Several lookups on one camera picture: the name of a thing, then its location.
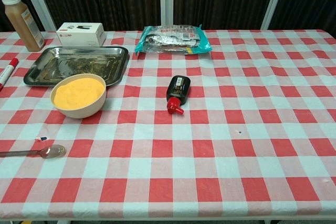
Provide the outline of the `clear plastic spoon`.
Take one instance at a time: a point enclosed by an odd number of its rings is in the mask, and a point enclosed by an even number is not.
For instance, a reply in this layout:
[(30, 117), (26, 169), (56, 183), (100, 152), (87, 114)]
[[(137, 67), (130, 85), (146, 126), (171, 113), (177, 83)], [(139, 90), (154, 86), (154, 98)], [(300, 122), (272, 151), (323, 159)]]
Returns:
[(66, 149), (62, 145), (50, 145), (41, 150), (28, 150), (28, 151), (11, 151), (0, 152), (0, 157), (16, 157), (16, 156), (29, 156), (38, 155), (42, 158), (56, 158), (61, 157), (66, 153)]

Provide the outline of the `brown juice bottle white cap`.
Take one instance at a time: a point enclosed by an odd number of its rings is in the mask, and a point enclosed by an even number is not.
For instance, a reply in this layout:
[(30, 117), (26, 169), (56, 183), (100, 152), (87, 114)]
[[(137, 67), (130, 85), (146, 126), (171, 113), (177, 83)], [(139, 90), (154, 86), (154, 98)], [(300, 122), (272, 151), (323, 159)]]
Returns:
[(15, 28), (25, 47), (30, 52), (38, 52), (45, 45), (45, 40), (26, 4), (21, 0), (1, 0), (5, 14)]

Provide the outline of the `metal tray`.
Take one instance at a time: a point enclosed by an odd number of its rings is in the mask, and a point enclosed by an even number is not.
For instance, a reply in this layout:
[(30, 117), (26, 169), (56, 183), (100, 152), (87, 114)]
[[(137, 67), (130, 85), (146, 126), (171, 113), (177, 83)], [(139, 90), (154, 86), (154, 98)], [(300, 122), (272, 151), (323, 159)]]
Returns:
[(83, 73), (100, 76), (107, 86), (122, 80), (129, 61), (124, 47), (51, 47), (45, 49), (24, 76), (28, 86), (53, 87)]

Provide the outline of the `white cardboard product box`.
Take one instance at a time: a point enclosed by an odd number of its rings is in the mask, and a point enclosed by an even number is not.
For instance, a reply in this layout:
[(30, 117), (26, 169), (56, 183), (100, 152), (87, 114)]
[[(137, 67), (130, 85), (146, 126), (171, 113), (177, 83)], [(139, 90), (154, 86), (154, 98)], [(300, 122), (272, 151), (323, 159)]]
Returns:
[(102, 23), (63, 23), (57, 30), (63, 46), (100, 47), (106, 39)]

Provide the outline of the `red white checkered tablecloth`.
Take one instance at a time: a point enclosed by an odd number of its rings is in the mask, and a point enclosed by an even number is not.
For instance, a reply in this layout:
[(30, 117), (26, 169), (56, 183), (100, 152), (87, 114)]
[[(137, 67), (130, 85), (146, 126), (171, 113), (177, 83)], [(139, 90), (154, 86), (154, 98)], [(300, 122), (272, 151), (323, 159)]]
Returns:
[[(130, 60), (103, 108), (71, 119), (23, 77), (38, 58), (0, 33), (0, 220), (312, 218), (336, 222), (336, 38), (323, 30), (208, 30), (202, 55), (134, 52), (138, 31), (105, 45)], [(174, 76), (191, 80), (183, 115)]]

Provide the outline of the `teal silver snack bag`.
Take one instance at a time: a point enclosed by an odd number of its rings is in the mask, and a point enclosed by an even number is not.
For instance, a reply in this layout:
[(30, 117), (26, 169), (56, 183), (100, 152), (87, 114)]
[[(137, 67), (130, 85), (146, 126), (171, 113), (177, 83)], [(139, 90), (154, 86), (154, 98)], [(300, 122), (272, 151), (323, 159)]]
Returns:
[(135, 48), (136, 53), (180, 52), (185, 55), (212, 51), (201, 27), (191, 25), (146, 26)]

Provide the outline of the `white round bowl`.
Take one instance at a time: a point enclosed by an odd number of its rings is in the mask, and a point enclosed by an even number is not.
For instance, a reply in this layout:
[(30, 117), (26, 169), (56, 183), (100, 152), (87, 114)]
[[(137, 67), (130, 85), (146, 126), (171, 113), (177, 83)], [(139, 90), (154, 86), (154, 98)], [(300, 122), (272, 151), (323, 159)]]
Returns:
[(90, 104), (86, 107), (83, 107), (83, 108), (80, 108), (80, 109), (75, 109), (75, 110), (63, 110), (63, 109), (57, 107), (54, 104), (54, 97), (55, 97), (55, 94), (56, 94), (56, 89), (61, 85), (68, 84), (69, 82), (71, 82), (73, 80), (77, 80), (77, 79), (81, 79), (81, 78), (94, 78), (94, 79), (100, 81), (103, 85), (105, 85), (105, 88), (106, 88), (105, 81), (100, 76), (98, 76), (96, 74), (89, 74), (89, 73), (77, 74), (77, 75), (74, 75), (74, 76), (71, 76), (71, 77), (67, 77), (66, 79), (60, 81), (52, 89), (52, 92), (51, 92), (51, 95), (50, 95), (50, 100), (51, 100), (51, 103), (53, 104), (53, 106), (59, 112), (61, 112), (63, 115), (65, 115), (67, 117), (70, 117), (70, 118), (83, 119), (83, 118), (89, 117), (89, 116), (95, 114), (96, 112), (98, 112), (102, 108), (102, 106), (103, 106), (103, 104), (106, 100), (107, 89), (100, 96), (100, 98), (98, 98), (95, 102), (93, 102), (92, 104)]

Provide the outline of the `red white marker pen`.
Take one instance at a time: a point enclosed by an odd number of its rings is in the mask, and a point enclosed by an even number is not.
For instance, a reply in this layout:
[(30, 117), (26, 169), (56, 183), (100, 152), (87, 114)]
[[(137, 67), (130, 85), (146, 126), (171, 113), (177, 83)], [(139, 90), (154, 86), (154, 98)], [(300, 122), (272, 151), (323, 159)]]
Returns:
[(3, 70), (3, 72), (0, 74), (0, 92), (3, 89), (5, 83), (13, 73), (14, 69), (18, 65), (19, 60), (17, 58), (13, 58), (9, 65)]

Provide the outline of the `black bottle red cap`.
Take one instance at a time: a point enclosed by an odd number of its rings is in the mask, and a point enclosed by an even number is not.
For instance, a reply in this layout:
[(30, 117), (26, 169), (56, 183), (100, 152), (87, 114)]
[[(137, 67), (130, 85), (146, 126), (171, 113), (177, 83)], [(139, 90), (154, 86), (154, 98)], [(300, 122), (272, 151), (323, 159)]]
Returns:
[(191, 80), (186, 76), (174, 76), (166, 91), (167, 111), (169, 114), (183, 115), (181, 108), (187, 102)]

